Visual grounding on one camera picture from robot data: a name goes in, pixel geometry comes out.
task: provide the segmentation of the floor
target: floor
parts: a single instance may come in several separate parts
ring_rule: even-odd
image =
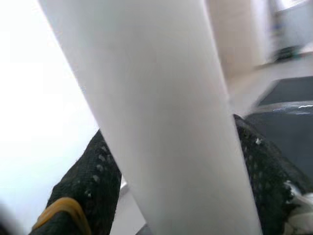
[[[233,113],[245,116],[276,80],[313,75],[313,55],[258,68],[250,74],[227,79]]]

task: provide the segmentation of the white cylinder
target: white cylinder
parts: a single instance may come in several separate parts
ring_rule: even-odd
[[[40,0],[154,235],[261,234],[202,0]]]

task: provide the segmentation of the white speckle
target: white speckle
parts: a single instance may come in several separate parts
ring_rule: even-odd
[[[103,172],[103,166],[97,165],[97,169],[98,169],[100,172]]]
[[[102,146],[101,149],[102,149],[103,151],[105,151],[106,153],[108,152],[108,150],[107,150],[107,148],[106,148],[105,146]]]
[[[313,107],[313,105],[302,105],[302,106],[300,106],[298,109],[301,109],[301,108],[309,108],[309,107]]]
[[[284,184],[291,189],[292,196],[301,195],[301,191],[290,180],[287,180]]]
[[[87,197],[91,198],[91,192],[89,190],[85,191],[85,195],[87,195]]]
[[[262,140],[260,140],[259,138],[257,138],[256,141],[255,141],[255,143],[256,143],[257,145],[260,145],[260,144],[262,143]]]
[[[99,158],[101,161],[103,161],[103,162],[106,160],[101,154],[99,155],[98,158]]]
[[[100,182],[99,176],[93,175],[92,177],[93,177],[93,179],[94,179],[94,181],[95,181],[96,183],[99,183],[99,182]]]

